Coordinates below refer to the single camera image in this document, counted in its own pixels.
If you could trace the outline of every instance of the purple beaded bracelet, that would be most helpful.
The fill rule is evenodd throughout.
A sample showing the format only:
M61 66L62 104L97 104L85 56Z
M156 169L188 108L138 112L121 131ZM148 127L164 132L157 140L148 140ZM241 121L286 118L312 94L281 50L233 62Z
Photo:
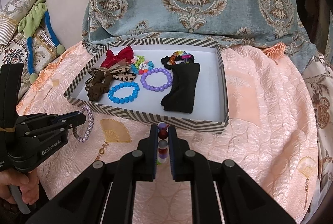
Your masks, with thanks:
M150 85L148 85L147 82L146 82L146 80L145 80L146 77L149 76L149 75L151 75L151 74L153 74L153 73L158 73L158 72L163 72L164 75L167 76L167 78L168 78L168 82L165 83L163 86L160 86L160 87L158 87L158 86L150 86ZM144 74L142 75L140 81L141 81L141 84L142 84L143 88L145 88L145 89L147 89L147 90L151 90L152 92L153 92L153 91L155 91L155 92L162 92L162 91L164 91L165 89L167 89L168 87L171 87L171 85L172 85L172 77L171 77L171 73L170 73L167 69L162 68L162 67L148 70L146 73L144 73Z

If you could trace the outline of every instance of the purple and white bracelet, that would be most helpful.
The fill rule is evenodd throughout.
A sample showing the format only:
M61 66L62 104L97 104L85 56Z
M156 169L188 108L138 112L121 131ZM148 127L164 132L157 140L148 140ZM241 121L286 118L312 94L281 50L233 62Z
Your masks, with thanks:
M86 111L88 114L89 124L88 124L86 132L83 135L83 138L78 135L78 131L77 131L76 127L73 127L73 135L77 139L78 142L86 142L89 139L90 132L94 126L94 116L93 116L93 112L92 112L91 108L87 105L83 106L83 108L81 108L81 110L79 110L79 113L84 113L84 111Z
M163 86L152 86L152 85L148 85L147 82L146 82L146 77L153 74L153 73L158 73L158 72L163 72L164 75L167 76L168 78L168 82L163 84ZM172 77L171 77L171 73L165 69L165 68L155 68L155 69L151 69L151 70L148 70L146 73L144 73L141 77L141 84L143 86L143 88L147 89L147 90L151 90L152 92L155 91L155 92L162 92L164 91L165 89L167 89L168 87L171 87L172 85Z

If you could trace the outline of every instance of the green plush foot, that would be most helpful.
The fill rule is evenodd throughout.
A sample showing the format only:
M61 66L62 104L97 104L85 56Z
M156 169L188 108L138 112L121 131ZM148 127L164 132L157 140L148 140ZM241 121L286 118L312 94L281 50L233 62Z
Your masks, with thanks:
M58 53L58 55L61 55L64 52L65 52L65 47L63 45L58 45L57 46L57 53Z
M30 83L31 84L34 83L37 78L38 78L38 75L36 73L32 73L29 78Z

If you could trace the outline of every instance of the blue beaded bracelet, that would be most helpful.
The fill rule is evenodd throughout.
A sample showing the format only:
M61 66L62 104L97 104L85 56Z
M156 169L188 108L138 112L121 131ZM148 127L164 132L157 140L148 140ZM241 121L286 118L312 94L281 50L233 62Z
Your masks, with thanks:
M120 98L120 99L118 97L113 96L117 90L119 90L120 88L124 88L124 87L134 87L133 93L128 97L124 97L124 98ZM134 82L134 81L124 82L124 83L120 83L119 85L112 87L111 90L109 91L108 97L113 103L124 104L124 103L128 103L128 102L133 102L135 98L138 98L139 91L140 91L140 88L136 82Z

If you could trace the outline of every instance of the screw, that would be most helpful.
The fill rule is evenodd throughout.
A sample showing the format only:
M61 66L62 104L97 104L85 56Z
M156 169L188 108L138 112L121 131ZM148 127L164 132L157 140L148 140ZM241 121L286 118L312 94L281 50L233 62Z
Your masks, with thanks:
M102 161L95 161L95 162L93 163L93 167L94 167L95 169L100 169L101 167L103 167L103 162L102 162Z
M228 167L228 168L232 168L235 165L235 162L231 159L227 159L224 161L224 164Z
M185 155L188 157L194 157L195 156L195 152L193 150L187 150L185 152Z
M140 150L135 150L135 151L133 151L132 152L132 155L134 156L134 157L140 157L140 156L142 156L144 153L142 152L142 151L140 151Z

